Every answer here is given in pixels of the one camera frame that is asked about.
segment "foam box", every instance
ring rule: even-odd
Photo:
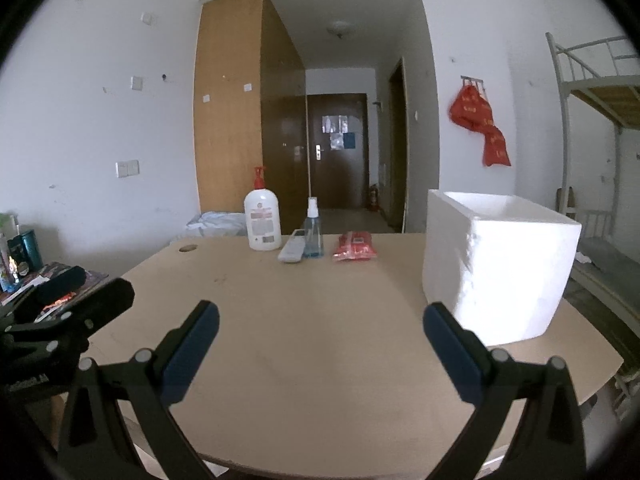
[[[486,346],[545,333],[581,225],[516,196],[430,190],[422,288]]]

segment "fire extinguisher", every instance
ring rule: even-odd
[[[369,187],[369,211],[380,210],[380,192],[378,191],[378,184],[374,184]]]

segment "blue gripper pad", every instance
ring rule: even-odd
[[[184,399],[191,381],[218,334],[220,313],[215,304],[201,301],[182,326],[171,330],[158,345],[159,357],[168,353],[168,359],[158,370],[160,399],[165,406]]]
[[[463,330],[441,303],[430,304],[422,318],[424,333],[463,402],[478,407],[491,373],[489,352],[469,330]]]

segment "screw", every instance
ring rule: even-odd
[[[136,352],[136,361],[139,363],[146,363],[151,359],[151,350],[149,348],[143,348],[142,350],[138,350]]]
[[[90,357],[85,357],[78,364],[78,368],[80,368],[83,372],[87,371],[94,365],[94,361]]]
[[[551,358],[551,365],[556,370],[563,370],[564,367],[566,366],[566,362],[561,357],[558,357],[557,355],[554,355]]]
[[[491,350],[491,357],[499,363],[505,363],[509,360],[509,353],[502,348],[495,348],[494,350]]]

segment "door frame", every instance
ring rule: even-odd
[[[409,140],[409,120],[410,120],[410,114],[409,114],[409,93],[407,90],[407,86],[406,86],[406,60],[404,58],[404,56],[401,56],[400,59],[398,60],[398,62],[396,63],[396,65],[394,66],[393,70],[390,72],[390,74],[388,75],[388,77],[386,78],[386,83],[388,85],[389,88],[389,113],[392,114],[393,111],[391,110],[391,79],[392,77],[396,74],[396,72],[398,71],[398,69],[401,69],[401,73],[402,73],[402,94],[404,95],[404,115],[405,115],[405,137],[406,137],[406,179],[405,179],[405,183],[404,183],[404,211],[402,212],[402,233],[406,232],[406,215],[407,215],[407,209],[408,209],[408,205],[409,205],[409,170],[410,170],[410,160],[411,160],[411,142]],[[394,126],[393,126],[393,119],[392,116],[389,116],[389,142],[390,145],[393,146],[393,134],[394,134]],[[393,164],[393,153],[391,153],[391,157],[389,158],[389,175],[391,176],[391,178],[393,178],[393,171],[391,171],[391,165]],[[389,187],[392,189],[392,183],[391,181],[389,181]]]
[[[309,184],[309,196],[315,196],[313,191],[313,182],[311,178],[311,164],[315,159],[315,145],[312,142],[312,133],[310,126],[310,117],[309,117],[309,98],[313,98],[314,96],[322,96],[322,95],[332,95],[332,96],[342,96],[342,95],[354,95],[354,96],[363,96],[364,97],[364,108],[362,112],[362,149],[363,149],[363,158],[364,158],[364,189],[363,189],[363,203],[366,204],[369,201],[369,186],[370,186],[370,176],[371,176],[371,168],[369,166],[369,95],[366,92],[332,92],[332,93],[321,93],[321,94],[306,94],[306,156],[308,160],[307,172],[308,172],[308,184]]]

